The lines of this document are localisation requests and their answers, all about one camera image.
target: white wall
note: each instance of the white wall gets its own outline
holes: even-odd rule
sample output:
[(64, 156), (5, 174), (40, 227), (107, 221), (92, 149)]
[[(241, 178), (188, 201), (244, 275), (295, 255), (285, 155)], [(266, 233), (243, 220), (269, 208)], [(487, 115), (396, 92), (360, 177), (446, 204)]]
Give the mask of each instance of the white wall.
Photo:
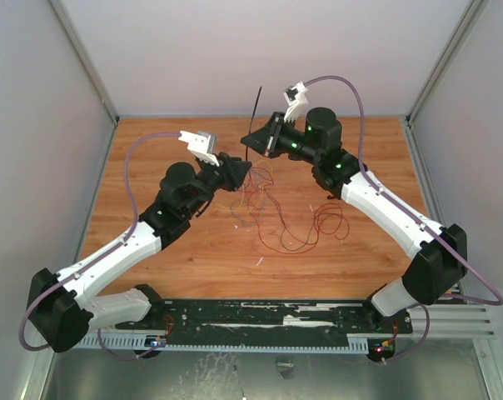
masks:
[[(299, 80), (339, 74), (370, 114), (403, 114), (469, 0), (63, 0), (121, 115), (260, 114)], [(356, 114), (340, 84), (311, 101)]]
[(47, 2), (0, 2), (0, 399), (27, 372), (31, 277), (72, 263), (111, 127)]
[[(417, 119), (416, 137), (446, 222), (466, 230), (470, 260), (503, 292), (503, 0), (488, 3)], [(503, 307), (490, 311), (503, 344)]]

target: tangled wires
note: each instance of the tangled wires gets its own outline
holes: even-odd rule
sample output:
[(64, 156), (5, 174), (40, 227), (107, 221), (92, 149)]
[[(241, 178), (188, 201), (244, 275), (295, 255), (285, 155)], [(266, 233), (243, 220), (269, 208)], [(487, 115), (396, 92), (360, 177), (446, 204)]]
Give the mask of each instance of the tangled wires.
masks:
[[(259, 166), (266, 164), (269, 168)], [(257, 226), (257, 236), (259, 241), (267, 248), (280, 254), (303, 254), (311, 251), (317, 244), (321, 235), (333, 236), (339, 241), (345, 239), (350, 233), (350, 224), (342, 213), (342, 207), (335, 203), (322, 204), (314, 210), (312, 225), (305, 238), (299, 238), (288, 228), (281, 204), (268, 191), (274, 186), (272, 167), (269, 162), (261, 160), (256, 162), (248, 173), (247, 180), (241, 188), (240, 200), (235, 200), (229, 207), (223, 207), (236, 218), (243, 227)], [(263, 219), (266, 214), (266, 207), (272, 204), (276, 210), (277, 217), (281, 222), (281, 232), (276, 230), (265, 233), (263, 229)], [(324, 225), (327, 221), (335, 221), (333, 227), (326, 229)], [(346, 225), (346, 233), (341, 235), (338, 232), (342, 225)], [(276, 235), (277, 246), (272, 246), (266, 240), (266, 235)], [(286, 236), (289, 236), (289, 245), (286, 244)]]

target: wooden floor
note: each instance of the wooden floor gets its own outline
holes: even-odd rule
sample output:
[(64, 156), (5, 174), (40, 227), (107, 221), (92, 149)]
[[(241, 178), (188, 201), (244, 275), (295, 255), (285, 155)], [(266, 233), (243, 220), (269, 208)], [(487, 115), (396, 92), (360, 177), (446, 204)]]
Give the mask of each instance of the wooden floor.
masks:
[[(258, 118), (254, 127), (266, 122)], [(341, 118), (344, 148), (356, 154), (358, 118)], [(244, 157), (239, 139), (247, 133), (248, 118), (179, 118), (121, 120), (88, 229), (83, 255), (96, 251), (122, 233), (131, 221), (131, 209), (122, 180), (123, 161), (131, 144), (155, 132), (196, 132), (218, 135), (217, 152)], [(250, 152), (253, 162), (261, 158)], [(368, 118), (365, 163), (387, 187), (414, 208), (425, 212), (411, 159), (399, 121)], [(155, 138), (134, 152), (130, 181), (140, 211), (154, 199), (159, 181), (174, 162), (194, 163), (183, 142)], [(327, 193), (311, 175), (311, 166), (270, 160), (275, 187), (271, 193), (282, 206), (287, 225), (305, 237), (313, 212), (327, 203)], [(119, 293), (148, 283), (163, 297), (176, 298), (364, 298), (381, 285), (402, 275), (409, 260), (396, 243), (368, 217), (339, 202), (350, 223), (342, 242), (321, 237), (305, 254), (281, 255), (264, 247), (256, 227), (243, 227), (226, 209), (240, 198), (236, 192), (218, 191), (213, 204), (178, 241), (163, 252), (140, 262), (109, 285), (105, 293)], [(265, 235), (281, 231), (279, 217), (266, 204), (261, 220)]]

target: metal frame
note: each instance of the metal frame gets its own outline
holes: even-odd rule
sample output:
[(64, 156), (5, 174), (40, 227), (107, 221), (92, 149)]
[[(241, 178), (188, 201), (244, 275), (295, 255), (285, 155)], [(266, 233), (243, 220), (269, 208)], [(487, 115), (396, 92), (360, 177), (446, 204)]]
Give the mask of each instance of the metal frame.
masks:
[[(444, 223), (441, 206), (436, 198), (431, 175), (429, 174), (426, 161), (416, 141), (416, 136), (406, 120), (402, 121), (401, 125), (415, 167), (416, 178), (422, 189), (422, 197), (424, 198), (430, 217), (437, 218), (441, 223)], [(463, 293), (467, 293), (464, 285), (460, 285), (460, 288)], [(430, 315), (436, 308), (442, 307), (443, 306), (437, 305), (429, 307)], [(475, 314), (478, 312), (481, 313), (483, 317)], [(411, 316), (413, 318), (413, 328), (418, 332), (423, 331), (425, 328), (425, 316), (417, 314), (415, 309), (411, 310)], [(500, 342), (497, 340), (491, 328), (490, 319), (485, 306), (466, 304), (459, 307), (449, 307), (449, 311), (444, 311), (439, 314), (439, 318), (442, 317), (445, 319), (439, 320), (438, 324), (434, 320), (431, 320), (431, 328), (437, 328), (438, 332), (431, 333), (430, 331), (430, 338), (436, 335), (439, 338), (457, 338), (457, 336), (459, 336), (472, 339), (490, 399), (503, 399), (503, 352)]]
[(105, 88), (105, 85), (103, 84), (103, 80), (100, 78), (100, 75), (97, 72), (97, 69), (94, 67), (94, 63), (92, 62), (92, 59), (90, 58), (87, 49), (85, 48), (85, 45), (83, 44), (82, 40), (79, 38), (79, 34), (77, 33), (77, 29), (75, 28), (74, 24), (72, 23), (72, 19), (70, 18), (70, 15), (68, 14), (67, 9), (65, 6), (62, 4), (61, 0), (47, 0), (48, 4), (52, 8), (57, 20), (59, 21), (62, 29), (65, 32), (65, 35), (67, 36), (68, 41), (72, 45), (72, 48), (74, 49), (74, 52), (77, 55), (77, 58), (79, 59), (80, 63), (83, 66), (83, 69), (85, 70), (85, 73), (87, 73), (87, 76), (89, 80), (91, 81), (92, 85), (94, 86), (94, 89), (102, 99), (102, 104), (105, 107), (107, 111), (107, 115), (111, 118), (112, 122), (115, 124), (115, 126), (118, 124), (118, 112), (112, 103), (111, 96), (109, 96), (109, 93), (107, 92), (107, 89)]
[[(119, 116), (117, 110), (114, 107), (112, 100), (107, 92), (96, 68), (94, 67), (91, 58), (88, 55), (87, 49), (82, 44), (79, 39), (76, 28), (74, 27), (71, 18), (67, 12), (67, 9), (62, 4), (61, 0), (47, 0), (51, 9), (57, 17), (58, 22), (62, 25), (64, 32), (67, 36), (68, 41), (71, 43), (72, 48), (77, 54), (84, 70), (87, 73), (94, 89), (97, 91), (98, 95), (102, 99), (102, 104), (105, 107), (108, 116), (111, 118), (115, 127)], [(416, 99), (413, 108), (411, 109), (408, 117), (402, 120), (402, 126), (404, 128), (406, 143), (409, 148), (411, 155), (411, 160), (413, 162), (416, 177), (422, 191), (422, 197), (426, 208), (430, 216), (443, 223), (444, 216), (441, 211), (440, 204), (438, 203), (438, 198), (435, 195), (435, 189), (431, 181), (430, 172), (426, 166), (426, 162), (423, 158), (423, 153), (421, 152), (415, 136), (411, 129), (413, 128), (412, 122), (420, 114), (421, 109), (425, 106), (428, 97), (433, 93), (436, 85), (440, 81), (443, 74), (446, 72), (454, 56), (460, 49), (462, 43), (468, 36), (476, 20), (481, 15), (485, 8), (488, 0), (471, 0), (469, 6), (463, 13), (461, 20), (459, 21), (456, 30), (451, 35), (450, 41), (446, 44), (444, 51), (442, 52), (439, 60), (437, 61), (435, 67), (431, 71), (421, 93)], [(87, 229), (88, 221), (90, 220), (90, 215), (92, 213), (92, 208), (94, 200), (97, 198), (98, 189), (100, 187), (100, 181), (102, 177), (103, 169), (107, 163), (107, 157), (111, 149), (112, 139), (108, 144), (107, 153), (102, 161), (102, 170), (100, 172), (100, 177), (98, 178), (97, 188), (95, 190), (94, 199), (92, 202), (91, 210), (87, 217), (87, 223), (84, 227), (84, 232), (82, 233), (82, 238), (80, 240), (80, 245), (77, 249), (77, 253), (82, 248), (82, 243), (85, 238), (85, 231)], [(465, 293), (466, 289), (461, 287), (461, 290)], [(413, 309), (410, 311), (411, 321), (413, 328), (415, 329), (415, 336), (418, 336), (423, 332), (425, 328), (425, 314), (420, 310)], [(430, 338), (468, 338), (474, 343), (476, 349), (477, 358), (481, 367), (482, 376), (485, 380), (485, 385), (487, 392), (489, 393), (490, 399), (500, 400), (503, 399), (503, 352), (501, 350), (499, 342), (496, 340), (494, 332), (492, 330), (490, 319), (486, 309), (483, 306), (477, 305), (452, 305), (452, 304), (436, 304), (430, 307), (431, 319), (431, 330)], [(123, 348), (120, 347), (120, 343), (123, 345), (126, 343), (128, 346), (132, 342), (125, 341), (122, 337), (115, 337), (116, 335), (132, 335), (131, 333), (123, 332), (107, 332), (104, 333), (104, 342), (111, 348)], [(146, 332), (135, 332), (134, 335), (143, 335), (146, 337)], [(80, 347), (89, 348), (94, 346), (94, 337), (92, 335), (87, 335), (86, 339), (80, 344)], [(136, 337), (134, 342), (136, 345), (139, 337)], [(362, 341), (366, 341), (363, 337), (352, 336), (350, 338), (352, 341), (361, 342), (359, 345), (354, 344), (354, 349), (358, 352), (361, 350), (364, 352), (365, 347)], [(189, 348), (192, 351), (197, 351), (198, 348)], [(186, 348), (174, 348), (174, 350), (186, 350)], [(273, 349), (275, 353), (280, 352), (280, 349)], [(305, 351), (318, 353), (319, 349), (305, 349)], [(291, 353), (297, 353), (297, 349), (292, 349)], [(46, 350), (35, 354), (34, 357), (30, 357), (28, 362), (28, 367), (32, 369), (31, 373), (28, 374), (25, 389), (21, 394), (21, 400), (29, 399), (39, 399), (42, 395), (42, 391), (45, 387), (47, 380), (47, 375), (52, 365), (53, 352)]]
[(94, 194), (91, 199), (91, 204), (88, 209), (87, 217), (85, 218), (85, 222), (83, 224), (83, 228), (79, 238), (79, 244), (76, 247), (72, 263), (76, 262), (81, 257), (83, 245), (85, 244), (85, 237), (87, 236), (86, 233), (88, 230), (88, 226), (91, 223), (94, 208), (96, 207), (96, 201), (98, 199), (98, 194), (100, 193), (100, 188), (102, 187), (103, 174), (105, 173), (105, 167), (107, 165), (107, 161), (109, 160), (109, 156), (111, 155), (112, 142), (114, 141), (115, 135), (117, 134), (117, 128), (118, 126), (116, 123), (112, 129), (111, 135), (109, 135), (109, 139), (106, 144), (106, 151), (103, 154), (102, 160), (100, 162), (100, 171), (98, 173), (96, 187), (94, 188)]
[(461, 20), (457, 24), (455, 31), (451, 34), (450, 40), (444, 47), (444, 50), (433, 67), (426, 83), (424, 83), (424, 87), (416, 98), (411, 111), (407, 115), (407, 121), (409, 124), (416, 119), (416, 117), (420, 114), (421, 109), (426, 105), (427, 99), (435, 90), (438, 82), (450, 66), (451, 62), (455, 58), (455, 55), (468, 37), (468, 33), (470, 33), (471, 29), (476, 24), (477, 19), (485, 9), (488, 2), (489, 0), (471, 0), (470, 4), (468, 4), (468, 7), (463, 12)]
[[(158, 331), (123, 331), (106, 329), (102, 340), (110, 350), (148, 350), (145, 343), (149, 338), (161, 336)], [(97, 334), (89, 333), (75, 348), (101, 350)], [(368, 341), (363, 337), (349, 337), (345, 347), (276, 347), (276, 346), (215, 346), (215, 345), (178, 345), (167, 344), (161, 347), (162, 352), (237, 352), (237, 353), (307, 353), (307, 354), (368, 354)]]

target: red wire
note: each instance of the red wire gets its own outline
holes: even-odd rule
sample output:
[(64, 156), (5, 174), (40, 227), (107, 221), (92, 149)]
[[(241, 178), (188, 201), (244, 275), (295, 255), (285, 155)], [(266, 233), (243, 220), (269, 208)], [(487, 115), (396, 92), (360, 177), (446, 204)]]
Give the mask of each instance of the red wire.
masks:
[[(254, 183), (253, 177), (252, 177), (252, 170), (254, 172), (260, 171), (261, 178), (264, 179), (264, 181), (259, 182), (257, 184)], [(245, 184), (242, 187), (242, 193), (243, 196), (245, 197), (245, 201), (243, 202), (246, 204), (247, 209), (250, 210), (248, 211), (248, 214), (253, 218), (254, 223), (257, 225), (257, 231), (258, 231), (258, 237), (261, 243), (266, 247), (271, 249), (272, 251), (280, 254), (303, 254), (311, 251), (317, 244), (320, 239), (320, 234), (324, 234), (327, 236), (334, 236), (335, 239), (342, 241), (343, 239), (347, 238), (347, 236), (350, 233), (350, 224), (346, 220), (346, 218), (343, 215), (342, 207), (339, 204), (335, 203), (326, 203), (322, 204), (315, 212), (313, 215), (313, 222), (312, 226), (309, 229), (309, 233), (307, 234), (306, 240), (302, 240), (299, 237), (297, 237), (291, 229), (288, 228), (286, 224), (285, 217), (283, 215), (283, 210), (281, 204), (266, 190), (266, 188), (270, 186), (274, 186), (274, 179), (271, 176), (271, 173), (263, 167), (254, 167), (247, 176), (247, 180)], [(261, 221), (260, 218), (257, 217), (257, 215), (254, 213), (254, 211), (259, 211), (259, 207), (257, 204), (252, 203), (253, 196), (256, 194), (260, 194), (261, 192), (265, 193), (268, 199), (274, 204), (278, 217), (281, 221), (282, 225), (282, 232), (281, 235), (275, 231), (271, 232), (271, 234), (275, 233), (278, 238), (278, 245), (277, 248), (272, 247), (270, 244), (268, 244), (265, 241), (265, 237), (263, 236), (264, 233), (261, 228)], [(338, 218), (338, 224), (333, 227), (333, 229), (325, 229), (324, 224), (326, 221), (331, 220), (331, 218)], [(339, 231), (341, 228), (341, 225), (343, 222), (346, 221), (346, 234), (343, 237), (338, 237), (336, 233)], [(281, 246), (285, 246), (283, 243), (283, 235), (287, 233), (290, 235), (294, 241), (298, 242), (301, 244), (299, 248), (296, 248), (294, 250), (291, 249), (286, 249), (285, 251), (280, 250)], [(314, 240), (311, 240), (311, 236), (315, 236), (316, 238)]]
[(397, 321), (393, 321), (392, 322), (392, 327), (394, 329), (392, 337), (390, 339), (384, 340), (383, 342), (388, 342), (388, 344), (391, 344), (391, 343), (393, 343), (396, 340), (396, 337), (398, 336), (398, 322)]
[(163, 315), (162, 319), (167, 323), (167, 328), (166, 328), (167, 333), (165, 334), (165, 338), (168, 338), (168, 335), (170, 335), (170, 333), (172, 333), (172, 328), (174, 326), (174, 317), (170, 314), (167, 314), (167, 315)]

